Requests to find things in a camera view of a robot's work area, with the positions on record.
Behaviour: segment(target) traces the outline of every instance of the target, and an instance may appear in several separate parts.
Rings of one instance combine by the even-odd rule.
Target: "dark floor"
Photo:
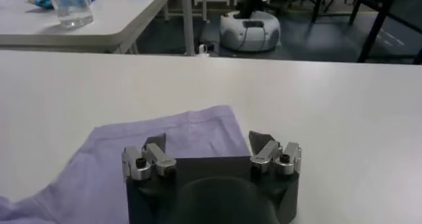
[[[419,23],[422,14],[419,7],[422,0],[399,0],[394,10],[401,17]],[[312,5],[305,3],[304,8],[287,10],[279,16],[282,34],[275,50],[264,53],[238,53],[219,46],[220,15],[224,10],[210,9],[209,22],[201,17],[194,17],[193,26],[196,41],[210,42],[214,45],[215,57],[242,57],[277,60],[300,61],[337,61],[355,62],[360,54],[363,42],[367,37],[377,15],[369,8],[363,7],[352,26],[348,26],[348,16],[320,17],[312,26]],[[331,8],[332,12],[344,12],[352,8],[338,0]],[[140,53],[147,54],[183,54],[183,18],[171,17],[154,19],[138,39]],[[422,35],[399,24],[395,20],[386,19],[378,34],[371,55],[415,55],[422,48]],[[410,64],[410,59],[369,59],[372,63]]]

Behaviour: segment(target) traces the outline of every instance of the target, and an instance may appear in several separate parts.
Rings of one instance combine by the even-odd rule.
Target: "clear plastic cup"
[[[66,28],[80,27],[94,20],[89,0],[51,0],[60,23]]]

